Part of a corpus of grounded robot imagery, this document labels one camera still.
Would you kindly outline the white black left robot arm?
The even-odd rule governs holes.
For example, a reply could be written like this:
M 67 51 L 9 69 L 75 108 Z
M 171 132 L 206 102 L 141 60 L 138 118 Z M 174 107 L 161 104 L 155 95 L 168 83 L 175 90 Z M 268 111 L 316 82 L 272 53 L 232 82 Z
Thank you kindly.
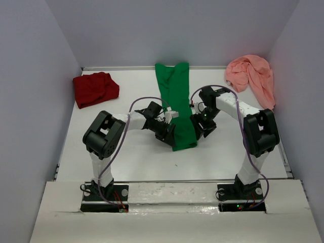
M 128 131 L 150 130 L 154 132 L 156 139 L 173 147 L 175 125 L 172 124 L 172 120 L 178 116 L 179 112 L 173 111 L 171 107 L 163 108 L 153 101 L 147 108 L 127 114 L 100 112 L 83 136 L 83 143 L 93 166 L 90 193 L 108 202 L 114 184 L 111 164 L 119 153 Z

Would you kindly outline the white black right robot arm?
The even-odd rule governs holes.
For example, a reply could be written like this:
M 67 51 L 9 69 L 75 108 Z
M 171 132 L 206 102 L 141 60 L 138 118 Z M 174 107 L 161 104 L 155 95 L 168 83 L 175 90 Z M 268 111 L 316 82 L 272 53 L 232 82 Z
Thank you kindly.
M 235 175 L 234 183 L 219 184 L 216 196 L 219 201 L 257 199 L 263 202 L 268 191 L 263 191 L 261 168 L 267 156 L 279 144 L 280 137 L 274 113 L 270 109 L 258 109 L 238 99 L 237 94 L 219 85 L 210 85 L 195 91 L 200 103 L 190 101 L 197 140 L 207 137 L 217 125 L 214 118 L 224 112 L 239 123 L 243 145 L 246 150 L 243 164 Z

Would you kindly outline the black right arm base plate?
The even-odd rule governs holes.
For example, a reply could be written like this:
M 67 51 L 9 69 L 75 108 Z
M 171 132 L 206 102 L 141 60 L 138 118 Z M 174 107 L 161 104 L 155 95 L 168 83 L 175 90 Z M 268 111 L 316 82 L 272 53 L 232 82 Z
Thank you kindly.
M 263 199 L 260 184 L 251 192 L 242 195 L 234 191 L 234 184 L 218 184 L 215 196 L 219 201 L 218 209 L 221 213 L 266 212 L 265 202 L 256 206 Z

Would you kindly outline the green t shirt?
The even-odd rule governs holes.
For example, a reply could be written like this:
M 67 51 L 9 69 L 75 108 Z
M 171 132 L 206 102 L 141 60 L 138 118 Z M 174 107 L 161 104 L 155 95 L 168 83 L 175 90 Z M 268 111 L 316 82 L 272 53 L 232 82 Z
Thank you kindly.
M 175 125 L 173 151 L 197 146 L 194 126 L 190 120 L 192 111 L 189 107 L 189 64 L 179 63 L 174 67 L 155 64 L 155 75 L 160 96 L 179 117 L 172 119 Z

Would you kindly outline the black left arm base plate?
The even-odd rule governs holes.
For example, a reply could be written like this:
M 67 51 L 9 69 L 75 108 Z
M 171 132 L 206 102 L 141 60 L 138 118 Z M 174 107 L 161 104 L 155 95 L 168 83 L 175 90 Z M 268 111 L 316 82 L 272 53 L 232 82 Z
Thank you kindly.
M 127 213 L 129 211 L 127 184 L 114 184 L 111 192 L 105 192 L 91 183 L 80 186 L 82 202 L 80 211 L 84 213 Z

